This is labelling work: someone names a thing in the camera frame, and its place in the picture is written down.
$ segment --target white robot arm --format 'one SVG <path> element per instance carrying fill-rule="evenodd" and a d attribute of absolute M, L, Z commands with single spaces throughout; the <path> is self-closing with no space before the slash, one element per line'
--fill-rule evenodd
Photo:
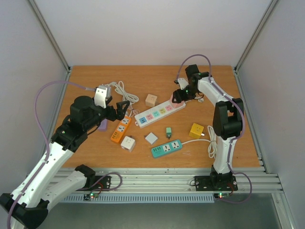
<path fill-rule="evenodd" d="M 117 103 L 117 109 L 108 106 L 112 100 L 110 87 L 100 85 L 95 97 L 80 96 L 70 107 L 70 115 L 56 129 L 49 144 L 50 150 L 42 156 L 27 178 L 10 194 L 0 196 L 0 205 L 13 218 L 8 228 L 37 228 L 48 212 L 70 193 L 94 183 L 95 172 L 85 165 L 75 168 L 67 178 L 51 188 L 51 179 L 61 166 L 75 153 L 88 138 L 88 131 L 98 127 L 102 120 L 122 120 L 130 104 Z"/>
<path fill-rule="evenodd" d="M 220 88 L 214 78 L 208 72 L 201 73 L 197 65 L 189 65 L 185 69 L 188 85 L 180 85 L 180 89 L 174 91 L 172 103 L 192 100 L 196 93 L 203 93 L 214 105 L 213 129 L 217 135 L 216 159 L 209 177 L 195 177 L 197 186 L 205 187 L 204 190 L 225 190 L 230 183 L 237 190 L 235 177 L 230 170 L 233 151 L 237 137 L 243 129 L 242 117 L 239 110 L 244 112 L 243 101 L 234 99 Z"/>

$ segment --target orange socket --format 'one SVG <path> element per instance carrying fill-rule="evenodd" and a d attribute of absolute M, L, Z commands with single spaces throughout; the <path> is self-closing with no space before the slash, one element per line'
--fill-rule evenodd
<path fill-rule="evenodd" d="M 132 121 L 132 119 L 130 117 L 125 116 L 120 121 L 118 126 L 116 127 L 116 129 L 110 139 L 116 143 L 120 143 L 120 141 L 123 139 L 123 137 L 127 131 L 127 128 L 129 127 L 131 121 Z"/>

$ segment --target yellow cube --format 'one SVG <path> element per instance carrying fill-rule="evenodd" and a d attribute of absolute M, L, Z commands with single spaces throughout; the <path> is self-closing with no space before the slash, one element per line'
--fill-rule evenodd
<path fill-rule="evenodd" d="M 193 138 L 196 138 L 196 139 L 199 139 L 202 132 L 203 132 L 203 129 L 204 129 L 204 127 L 202 125 L 198 125 L 198 124 L 194 123 L 192 125 L 189 136 L 193 137 Z"/>

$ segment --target wooden board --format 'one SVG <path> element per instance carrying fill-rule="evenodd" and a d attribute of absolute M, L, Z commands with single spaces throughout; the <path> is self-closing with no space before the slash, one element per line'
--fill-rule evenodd
<path fill-rule="evenodd" d="M 200 66 L 200 71 L 208 71 L 207 66 Z M 97 87 L 100 84 L 123 81 L 125 90 L 139 97 L 133 107 L 144 111 L 149 109 L 145 105 L 147 94 L 158 96 L 158 102 L 168 100 L 173 91 L 178 89 L 174 84 L 178 66 L 74 66 L 70 81 L 87 87 Z M 238 88 L 231 66 L 214 66 L 213 77 L 216 82 L 233 97 L 239 97 Z M 94 92 L 84 91 L 75 86 L 68 85 L 58 117 L 58 127 L 63 118 L 69 114 L 70 105 L 74 99 L 81 95 L 93 97 Z M 122 96 L 112 90 L 112 105 L 121 101 Z M 192 140 L 188 136 L 193 123 L 203 125 L 204 133 L 208 138 L 207 126 L 212 125 L 214 107 L 209 100 L 203 103 L 191 101 L 187 106 L 154 124 L 140 129 L 134 124 L 127 131 L 136 140 L 136 146 L 130 153 L 121 149 L 120 145 L 110 140 L 118 121 L 108 122 L 106 132 L 96 131 L 80 146 L 76 153 L 64 164 L 64 167 L 76 167 L 85 164 L 90 167 L 208 167 L 213 164 L 213 159 L 208 157 L 208 142 L 197 141 L 185 144 L 182 150 L 170 155 L 154 159 L 151 148 L 164 144 L 169 140 L 165 136 L 166 127 L 171 127 L 173 136 L 170 141 L 180 139 L 181 142 Z M 144 136 L 153 132 L 159 139 L 150 145 Z M 234 167 L 259 167 L 257 154 L 252 141 L 249 127 L 243 138 L 237 141 L 234 156 Z"/>

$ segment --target white cube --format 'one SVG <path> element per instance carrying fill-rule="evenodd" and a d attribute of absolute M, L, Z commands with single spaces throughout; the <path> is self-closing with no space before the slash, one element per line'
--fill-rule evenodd
<path fill-rule="evenodd" d="M 149 133 L 149 135 L 147 135 L 145 139 L 152 145 L 158 140 L 158 137 L 153 133 Z"/>
<path fill-rule="evenodd" d="M 134 146 L 135 146 L 135 140 L 131 137 L 125 136 L 125 138 L 123 139 L 123 141 L 121 143 L 122 149 L 126 149 L 129 152 L 131 152 L 133 150 Z"/>

